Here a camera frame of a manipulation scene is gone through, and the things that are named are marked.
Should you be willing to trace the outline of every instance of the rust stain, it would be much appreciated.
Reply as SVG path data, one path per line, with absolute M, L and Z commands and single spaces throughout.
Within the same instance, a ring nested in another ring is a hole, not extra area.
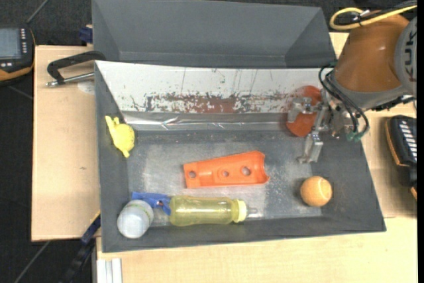
M 288 110 L 288 99 L 296 97 L 296 93 L 275 91 L 264 95 L 230 96 L 211 95 L 210 93 L 149 93 L 144 95 L 144 103 L 133 101 L 132 108 L 144 112 L 172 113 L 263 113 L 285 112 Z

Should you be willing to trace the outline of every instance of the orange ball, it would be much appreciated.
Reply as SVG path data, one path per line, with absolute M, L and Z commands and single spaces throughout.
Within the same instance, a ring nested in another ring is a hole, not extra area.
M 329 202 L 332 195 L 330 182 L 320 176 L 309 177 L 300 187 L 300 196 L 310 206 L 323 206 Z

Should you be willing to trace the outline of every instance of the red object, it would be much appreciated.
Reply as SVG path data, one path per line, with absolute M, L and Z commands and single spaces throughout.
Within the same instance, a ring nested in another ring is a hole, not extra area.
M 270 177 L 264 169 L 265 155 L 250 151 L 232 156 L 184 164 L 188 188 L 264 184 Z
M 296 91 L 296 97 L 310 97 L 312 98 L 311 105 L 316 105 L 322 100 L 321 91 L 315 86 L 301 87 Z M 317 113 L 299 113 L 296 120 L 292 123 L 286 122 L 287 128 L 298 137 L 305 137 L 311 132 L 312 126 L 315 122 Z

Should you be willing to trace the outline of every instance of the wooden table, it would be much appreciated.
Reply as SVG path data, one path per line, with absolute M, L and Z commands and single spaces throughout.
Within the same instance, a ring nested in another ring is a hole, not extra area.
M 331 34 L 336 53 L 347 34 Z M 52 60 L 91 47 L 37 46 L 34 69 L 33 241 L 79 238 L 99 211 L 93 94 L 78 84 L 49 88 Z M 92 65 L 66 70 L 89 72 Z M 130 282 L 417 282 L 417 204 L 401 187 L 382 131 L 387 117 L 414 116 L 412 105 L 367 114 L 363 138 L 387 226 L 363 233 L 206 247 L 102 253 L 122 258 Z

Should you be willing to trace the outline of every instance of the screen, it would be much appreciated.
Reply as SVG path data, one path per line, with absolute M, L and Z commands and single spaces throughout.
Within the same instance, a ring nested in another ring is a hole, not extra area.
M 18 29 L 0 28 L 0 59 L 19 59 L 20 43 Z

